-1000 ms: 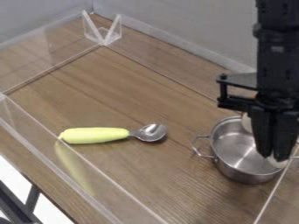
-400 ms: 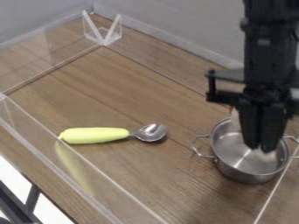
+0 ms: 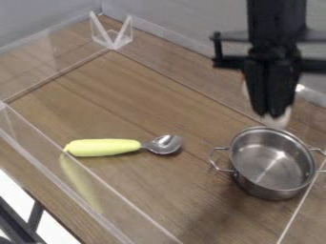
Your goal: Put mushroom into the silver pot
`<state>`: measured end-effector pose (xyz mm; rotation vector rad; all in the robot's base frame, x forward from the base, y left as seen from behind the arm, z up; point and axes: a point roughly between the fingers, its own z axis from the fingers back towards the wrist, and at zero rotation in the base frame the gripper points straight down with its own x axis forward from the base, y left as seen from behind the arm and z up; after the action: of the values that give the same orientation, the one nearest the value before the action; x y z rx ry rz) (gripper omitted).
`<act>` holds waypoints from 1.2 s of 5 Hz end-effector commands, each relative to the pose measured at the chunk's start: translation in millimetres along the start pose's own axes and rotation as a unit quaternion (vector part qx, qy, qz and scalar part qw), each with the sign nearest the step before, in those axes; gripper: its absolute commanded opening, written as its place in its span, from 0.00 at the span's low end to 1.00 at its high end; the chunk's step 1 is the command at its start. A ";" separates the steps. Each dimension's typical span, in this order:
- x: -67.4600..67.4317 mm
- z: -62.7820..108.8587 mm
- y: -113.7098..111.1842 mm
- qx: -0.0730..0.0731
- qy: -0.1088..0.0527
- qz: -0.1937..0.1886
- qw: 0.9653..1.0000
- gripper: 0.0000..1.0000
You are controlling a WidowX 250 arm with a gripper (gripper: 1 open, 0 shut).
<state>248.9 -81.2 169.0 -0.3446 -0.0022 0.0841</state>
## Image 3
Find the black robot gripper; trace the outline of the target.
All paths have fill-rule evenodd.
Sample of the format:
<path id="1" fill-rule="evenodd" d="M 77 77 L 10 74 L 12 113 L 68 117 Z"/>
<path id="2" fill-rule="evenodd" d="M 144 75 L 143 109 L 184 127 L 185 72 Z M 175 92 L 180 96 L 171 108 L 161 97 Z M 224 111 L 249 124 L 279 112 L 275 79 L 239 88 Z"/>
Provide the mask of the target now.
<path id="1" fill-rule="evenodd" d="M 288 60 L 276 61 L 267 68 L 255 60 L 244 62 L 244 56 L 224 55 L 221 43 L 251 43 L 261 50 L 259 57 L 271 58 L 278 47 L 295 47 L 300 43 L 326 43 L 326 31 L 307 27 L 307 0 L 245 0 L 247 29 L 241 31 L 215 31 L 213 42 L 217 68 L 241 69 L 249 95 L 251 107 L 259 116 L 268 112 L 272 118 L 286 114 L 295 99 L 295 88 L 300 76 L 298 66 Z"/>

